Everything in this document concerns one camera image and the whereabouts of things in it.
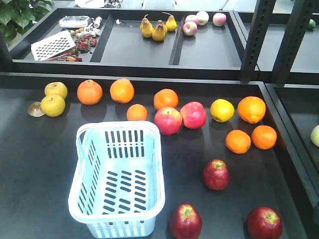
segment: white floor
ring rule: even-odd
[[[56,7],[74,7],[73,0],[55,0]],[[172,0],[122,0],[121,7],[125,9],[174,9]],[[224,10],[254,11],[257,0],[176,0],[180,10]],[[274,12],[290,13],[295,1],[277,0]]]

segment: shopping basket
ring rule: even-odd
[[[165,203],[159,133],[148,121],[88,123],[78,129],[69,212],[94,237],[153,232]]]

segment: perforated metal upright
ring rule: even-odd
[[[257,0],[256,2],[239,74],[239,80],[243,83],[257,79],[255,68],[275,3],[276,0]]]
[[[272,70],[272,83],[284,84],[318,0],[296,0]]]

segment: potted plant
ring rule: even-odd
[[[53,0],[0,0],[0,33],[8,43],[23,35],[54,7]]]

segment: yellow pear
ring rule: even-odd
[[[175,29],[177,28],[177,22],[175,21],[175,17],[168,13],[168,12],[164,12],[162,11],[162,13],[168,14],[169,17],[167,19],[167,22],[165,23],[165,26],[167,27],[168,31],[175,31]]]
[[[167,26],[165,26],[165,24],[164,24],[164,22],[163,22],[162,20],[158,20],[157,26],[158,26],[159,24],[163,25],[164,32],[165,32],[165,34],[166,34],[166,33],[167,33]]]
[[[152,38],[155,41],[163,41],[166,37],[166,33],[164,31],[164,24],[157,24],[155,30],[152,33]]]
[[[150,23],[150,21],[146,18],[148,16],[148,14],[146,14],[144,17],[143,17],[143,19],[142,19],[142,21],[141,21],[141,25],[140,25],[140,30],[143,28],[143,23],[145,22],[145,21],[148,21],[149,23]]]
[[[142,36],[145,38],[152,37],[152,33],[154,32],[154,28],[149,21],[144,21],[142,24]]]

